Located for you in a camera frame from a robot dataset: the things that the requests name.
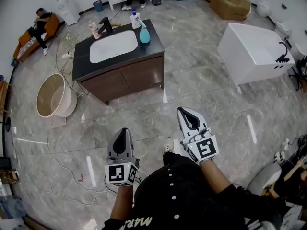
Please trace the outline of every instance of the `soap dispenser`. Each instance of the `soap dispenser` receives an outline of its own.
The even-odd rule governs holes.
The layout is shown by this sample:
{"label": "soap dispenser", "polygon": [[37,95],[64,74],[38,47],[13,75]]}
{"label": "soap dispenser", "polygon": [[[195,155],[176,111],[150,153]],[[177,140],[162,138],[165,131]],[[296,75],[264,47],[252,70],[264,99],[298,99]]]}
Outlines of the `soap dispenser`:
{"label": "soap dispenser", "polygon": [[141,31],[140,31],[140,41],[141,43],[148,43],[150,41],[150,35],[149,35],[149,32],[148,30],[146,29],[146,25],[144,24],[143,21],[140,20],[140,23],[141,23]]}

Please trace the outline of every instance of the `tub faucet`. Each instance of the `tub faucet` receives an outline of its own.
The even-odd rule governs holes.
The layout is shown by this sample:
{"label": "tub faucet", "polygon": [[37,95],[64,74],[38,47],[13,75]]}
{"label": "tub faucet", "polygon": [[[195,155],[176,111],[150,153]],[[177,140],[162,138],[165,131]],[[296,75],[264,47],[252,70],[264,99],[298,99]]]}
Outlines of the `tub faucet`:
{"label": "tub faucet", "polygon": [[285,53],[285,54],[282,54],[282,55],[276,60],[276,62],[278,62],[278,63],[288,62],[290,59],[289,59],[289,58],[285,58],[286,55],[288,54],[287,46],[286,46],[286,44],[284,44],[284,42],[279,42],[279,44],[283,44],[283,45],[286,47],[286,53]]}
{"label": "tub faucet", "polygon": [[103,18],[101,20],[101,22],[99,22],[99,24],[100,25],[103,24],[103,26],[99,28],[98,33],[101,34],[105,29],[106,29],[107,33],[109,33],[109,35],[111,35],[113,33],[113,28],[112,28],[110,21],[107,17]]}

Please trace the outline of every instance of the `faucet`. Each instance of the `faucet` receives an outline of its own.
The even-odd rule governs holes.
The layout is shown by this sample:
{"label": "faucet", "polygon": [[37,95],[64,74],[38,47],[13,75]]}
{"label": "faucet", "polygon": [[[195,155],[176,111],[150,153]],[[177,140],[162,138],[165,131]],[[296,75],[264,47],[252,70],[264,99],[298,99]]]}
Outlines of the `faucet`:
{"label": "faucet", "polygon": [[285,58],[286,55],[288,54],[288,48],[286,46],[286,44],[284,42],[279,42],[279,44],[283,44],[286,47],[286,53],[282,54],[277,60],[276,62],[278,63],[284,63],[284,62],[288,62],[290,59],[289,58]]}
{"label": "faucet", "polygon": [[101,34],[105,29],[107,31],[107,33],[109,33],[109,35],[111,35],[113,33],[113,28],[110,24],[110,21],[107,17],[103,18],[101,22],[99,22],[99,24],[103,24],[102,27],[99,28],[98,33]]}

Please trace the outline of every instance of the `dark countertop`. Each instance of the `dark countertop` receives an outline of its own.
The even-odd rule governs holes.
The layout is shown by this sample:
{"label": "dark countertop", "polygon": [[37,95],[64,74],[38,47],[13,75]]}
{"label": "dark countertop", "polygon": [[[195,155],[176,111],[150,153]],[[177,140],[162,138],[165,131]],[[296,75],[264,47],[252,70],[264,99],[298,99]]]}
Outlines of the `dark countertop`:
{"label": "dark countertop", "polygon": [[163,45],[159,39],[157,32],[154,29],[151,20],[144,20],[143,22],[147,26],[146,28],[150,34],[151,40],[149,43],[143,44],[140,42],[141,27],[133,29],[132,24],[127,24],[114,28],[113,34],[127,30],[133,30],[135,32],[136,39],[138,40],[138,46],[135,50],[131,52],[110,59],[106,59],[98,63],[90,62],[90,46],[95,41],[109,36],[107,32],[103,32],[102,36],[99,39],[95,39],[93,36],[91,36],[90,38],[87,38],[84,41],[77,43],[73,60],[72,80],[84,81],[101,73],[131,64],[136,61],[140,61],[140,58],[150,58],[150,56],[154,57],[154,55],[156,54],[163,53]]}

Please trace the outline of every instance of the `marble floor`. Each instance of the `marble floor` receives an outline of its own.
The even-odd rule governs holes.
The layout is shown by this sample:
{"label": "marble floor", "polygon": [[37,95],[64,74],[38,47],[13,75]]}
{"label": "marble floor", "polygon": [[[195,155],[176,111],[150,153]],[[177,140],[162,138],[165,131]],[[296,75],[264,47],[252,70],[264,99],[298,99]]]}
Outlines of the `marble floor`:
{"label": "marble floor", "polygon": [[[69,30],[84,40],[90,35],[89,20],[112,18],[118,10],[119,6],[114,11],[106,6],[100,14],[88,12]],[[146,176],[162,166],[164,139],[182,139],[176,109],[193,108],[204,115],[217,137],[220,154],[214,161],[232,182],[242,186],[272,162],[286,138],[293,140],[307,133],[307,96],[295,91],[287,75],[239,87],[232,83],[217,52],[229,21],[221,20],[206,1],[162,0],[160,6],[148,4],[140,13],[142,19],[152,20],[165,47],[164,98],[163,90],[153,88],[106,106],[89,94],[78,98],[76,110],[66,122],[59,117],[41,118],[35,106],[37,92],[45,78],[58,71],[56,52],[68,32],[65,26],[48,42],[47,56],[39,48],[16,69],[9,108],[13,127],[6,133],[6,152],[20,175],[14,190],[27,213],[52,229],[89,229],[93,222],[98,228],[104,225],[115,201],[112,192],[104,191],[106,146],[122,127],[132,133],[135,155],[141,159],[140,172]],[[122,11],[112,22],[130,23],[130,12]],[[270,21],[254,11],[243,23],[273,29]],[[72,60],[65,66],[70,82],[71,70]],[[77,84],[74,88],[82,93]],[[287,156],[294,149],[290,147]],[[87,156],[91,157],[96,187],[90,179]]]}

